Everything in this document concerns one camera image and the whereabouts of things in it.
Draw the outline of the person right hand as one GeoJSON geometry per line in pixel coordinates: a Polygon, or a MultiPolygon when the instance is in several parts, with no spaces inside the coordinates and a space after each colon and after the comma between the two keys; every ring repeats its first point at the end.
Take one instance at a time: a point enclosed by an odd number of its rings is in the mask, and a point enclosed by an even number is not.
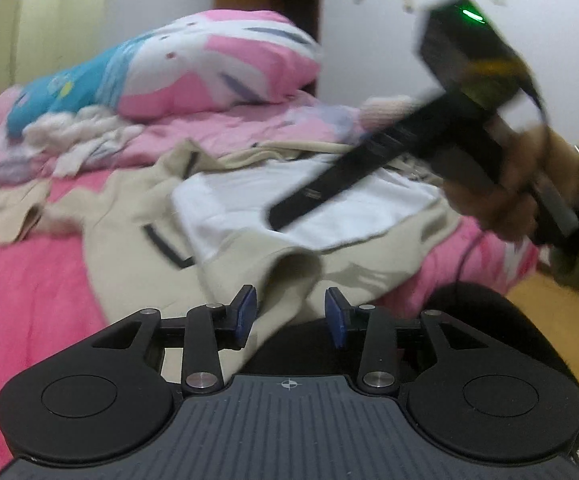
{"type": "Polygon", "coordinates": [[[538,204],[527,188],[537,177],[547,177],[568,206],[579,205],[579,152],[551,129],[536,126],[511,133],[505,145],[500,184],[473,191],[446,181],[443,191],[451,207],[478,221],[481,229],[501,240],[518,242],[536,231],[538,204]]]}

